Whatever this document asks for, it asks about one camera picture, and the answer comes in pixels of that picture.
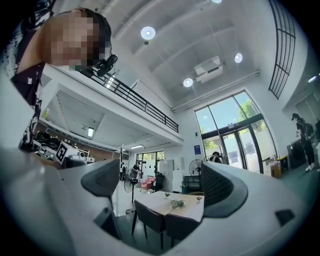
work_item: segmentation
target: person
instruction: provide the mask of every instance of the person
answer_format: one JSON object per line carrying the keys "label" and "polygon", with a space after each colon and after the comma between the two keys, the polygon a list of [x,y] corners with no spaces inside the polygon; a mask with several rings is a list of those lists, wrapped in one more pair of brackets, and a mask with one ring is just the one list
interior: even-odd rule
{"label": "person", "polygon": [[140,173],[140,162],[137,162],[131,169],[132,178],[138,179],[138,174]]}
{"label": "person", "polygon": [[126,176],[126,167],[125,167],[125,163],[122,162],[120,166],[120,181],[123,181],[125,176]]}
{"label": "person", "polygon": [[212,153],[212,156],[209,158],[210,162],[215,162],[215,163],[219,163],[222,164],[221,160],[220,160],[220,154],[219,152],[215,151]]}
{"label": "person", "polygon": [[300,142],[302,144],[302,147],[305,151],[306,157],[308,159],[309,166],[305,169],[305,171],[310,171],[313,168],[315,168],[315,153],[314,149],[312,147],[311,141],[309,140],[307,136],[306,131],[306,122],[303,118],[301,118],[297,113],[292,114],[292,121],[296,121],[296,136],[300,136]]}
{"label": "person", "polygon": [[[45,64],[93,66],[111,40],[110,25],[101,14],[78,8],[52,16],[50,7],[50,0],[39,0],[17,25],[0,55],[0,69],[34,110],[19,145],[28,153],[33,151],[33,129],[41,113]],[[60,168],[56,161],[34,156],[45,165]]]}

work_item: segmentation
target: round ceiling light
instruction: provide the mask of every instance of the round ceiling light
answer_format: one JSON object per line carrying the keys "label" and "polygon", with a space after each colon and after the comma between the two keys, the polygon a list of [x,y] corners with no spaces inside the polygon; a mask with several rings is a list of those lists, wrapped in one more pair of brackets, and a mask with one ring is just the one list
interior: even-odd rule
{"label": "round ceiling light", "polygon": [[152,38],[154,38],[156,35],[156,31],[153,27],[151,26],[145,26],[142,30],[141,30],[141,36],[143,39],[145,40],[151,40]]}
{"label": "round ceiling light", "polygon": [[190,86],[192,86],[193,83],[194,83],[194,81],[191,78],[187,78],[186,80],[183,81],[183,85],[185,87],[190,87]]}
{"label": "round ceiling light", "polygon": [[236,63],[242,62],[242,59],[243,59],[243,56],[242,56],[241,53],[237,53],[237,54],[234,56],[234,61],[235,61]]}
{"label": "round ceiling light", "polygon": [[317,76],[313,76],[308,80],[308,83],[312,83],[316,79],[317,79]]}

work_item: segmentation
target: blue sign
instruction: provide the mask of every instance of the blue sign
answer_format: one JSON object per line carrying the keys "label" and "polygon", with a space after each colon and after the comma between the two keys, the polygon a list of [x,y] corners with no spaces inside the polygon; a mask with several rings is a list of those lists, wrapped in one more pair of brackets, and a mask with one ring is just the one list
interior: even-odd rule
{"label": "blue sign", "polygon": [[201,155],[200,145],[194,146],[194,154],[195,155]]}

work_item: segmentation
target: standing fan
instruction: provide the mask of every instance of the standing fan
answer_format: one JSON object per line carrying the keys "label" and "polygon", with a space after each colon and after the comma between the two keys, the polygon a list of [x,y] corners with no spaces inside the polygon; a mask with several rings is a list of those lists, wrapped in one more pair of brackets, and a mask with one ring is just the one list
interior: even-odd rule
{"label": "standing fan", "polygon": [[189,165],[189,173],[191,176],[199,176],[199,186],[200,191],[202,191],[201,188],[201,168],[202,168],[202,159],[195,159],[193,160]]}
{"label": "standing fan", "polygon": [[[132,168],[130,168],[127,172],[127,174],[125,175],[124,178],[124,190],[127,193],[132,192],[132,197],[131,197],[131,205],[134,203],[134,187],[135,185],[138,183],[138,179],[137,178],[132,178],[131,177],[131,170]],[[133,211],[131,209],[127,209],[125,211],[125,214],[132,214]]]}

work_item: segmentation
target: black metal railing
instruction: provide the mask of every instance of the black metal railing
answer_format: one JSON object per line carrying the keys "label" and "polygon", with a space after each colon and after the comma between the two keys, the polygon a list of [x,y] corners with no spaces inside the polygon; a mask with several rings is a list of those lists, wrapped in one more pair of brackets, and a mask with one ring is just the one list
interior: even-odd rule
{"label": "black metal railing", "polygon": [[140,110],[146,112],[153,118],[157,119],[159,122],[163,123],[165,126],[171,128],[175,132],[179,132],[179,126],[177,123],[175,123],[171,118],[162,113],[162,111],[160,111],[158,108],[144,99],[130,87],[125,85],[123,82],[111,76],[109,73],[105,74],[102,77],[97,76],[98,69],[96,67],[75,67],[75,70],[94,80],[106,89],[109,89],[116,95],[122,97],[127,102],[130,102]]}
{"label": "black metal railing", "polygon": [[279,99],[291,72],[296,47],[294,19],[277,1],[269,0],[275,23],[276,52],[269,91]]}

